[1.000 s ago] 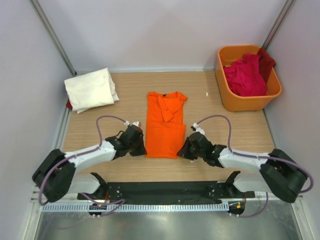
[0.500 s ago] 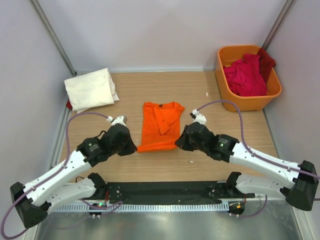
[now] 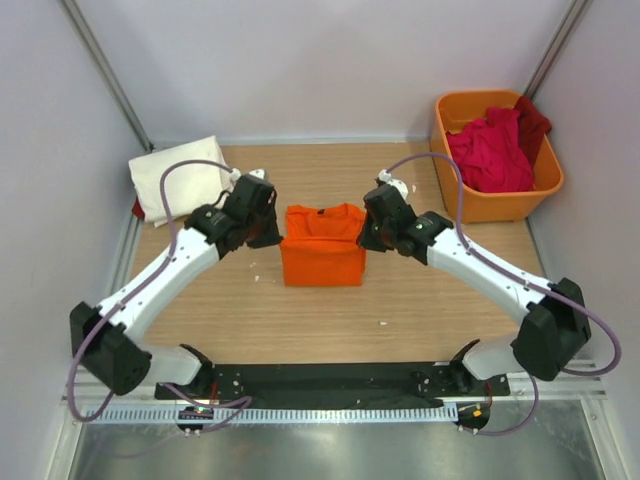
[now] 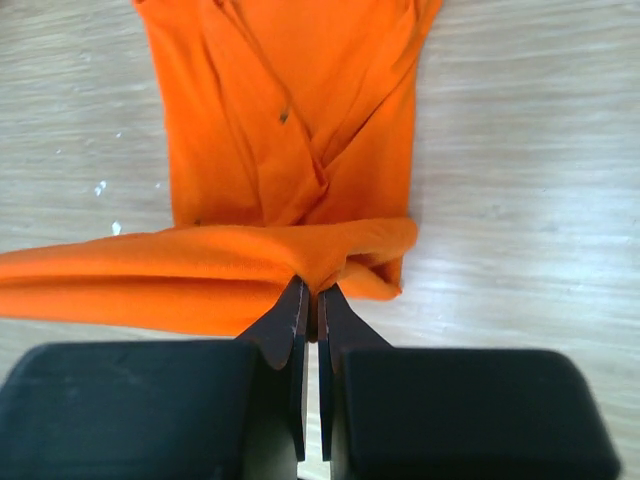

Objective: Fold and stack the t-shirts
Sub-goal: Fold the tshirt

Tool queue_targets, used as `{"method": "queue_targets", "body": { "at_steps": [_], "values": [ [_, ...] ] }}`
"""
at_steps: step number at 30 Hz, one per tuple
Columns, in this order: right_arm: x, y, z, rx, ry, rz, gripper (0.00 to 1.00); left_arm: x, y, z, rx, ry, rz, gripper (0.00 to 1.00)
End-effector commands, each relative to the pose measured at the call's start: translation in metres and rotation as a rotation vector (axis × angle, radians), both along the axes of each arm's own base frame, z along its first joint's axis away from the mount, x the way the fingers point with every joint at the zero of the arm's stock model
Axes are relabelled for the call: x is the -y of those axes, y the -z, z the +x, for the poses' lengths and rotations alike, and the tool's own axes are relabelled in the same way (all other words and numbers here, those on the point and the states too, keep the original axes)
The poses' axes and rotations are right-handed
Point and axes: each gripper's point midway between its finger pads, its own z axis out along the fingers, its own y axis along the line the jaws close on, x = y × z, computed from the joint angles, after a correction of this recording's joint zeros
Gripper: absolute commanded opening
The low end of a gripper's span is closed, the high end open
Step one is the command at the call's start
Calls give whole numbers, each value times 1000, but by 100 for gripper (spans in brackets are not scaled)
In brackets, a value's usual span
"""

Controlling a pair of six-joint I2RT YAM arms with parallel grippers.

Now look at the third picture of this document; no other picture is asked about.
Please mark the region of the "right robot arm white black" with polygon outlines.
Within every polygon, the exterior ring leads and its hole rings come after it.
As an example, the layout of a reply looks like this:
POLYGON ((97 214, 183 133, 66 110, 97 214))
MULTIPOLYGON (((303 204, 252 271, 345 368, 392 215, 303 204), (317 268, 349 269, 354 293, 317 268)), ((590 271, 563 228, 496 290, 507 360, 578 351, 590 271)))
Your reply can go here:
POLYGON ((364 197, 365 225, 359 244, 372 251, 395 250, 447 272, 500 306, 518 325, 514 335, 472 341, 456 356, 452 387, 472 396, 487 379, 526 372, 552 381, 591 338, 580 287, 521 271, 460 235, 445 217, 414 212, 400 191, 380 185, 364 197))

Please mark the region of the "orange t shirt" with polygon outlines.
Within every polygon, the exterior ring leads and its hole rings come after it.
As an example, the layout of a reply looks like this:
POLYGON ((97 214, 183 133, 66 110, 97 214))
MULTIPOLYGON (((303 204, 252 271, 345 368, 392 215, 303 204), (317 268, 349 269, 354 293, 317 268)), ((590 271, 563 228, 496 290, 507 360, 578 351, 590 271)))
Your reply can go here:
POLYGON ((355 287, 362 284, 366 251, 357 239, 365 213, 352 204, 287 208, 280 243, 284 284, 290 287, 355 287))

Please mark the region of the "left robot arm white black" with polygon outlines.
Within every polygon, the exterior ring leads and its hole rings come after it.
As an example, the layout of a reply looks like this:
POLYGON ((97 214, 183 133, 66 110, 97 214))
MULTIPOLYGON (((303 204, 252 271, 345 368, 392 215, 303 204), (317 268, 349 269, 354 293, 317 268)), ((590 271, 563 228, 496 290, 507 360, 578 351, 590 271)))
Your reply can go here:
POLYGON ((240 175, 224 204, 198 207, 171 244, 142 272, 92 307, 70 314, 72 351, 81 365, 118 396, 141 385, 172 384, 199 400, 214 382, 212 362, 192 346, 154 347, 146 331, 171 301, 229 253, 277 245, 277 193, 263 169, 240 175))

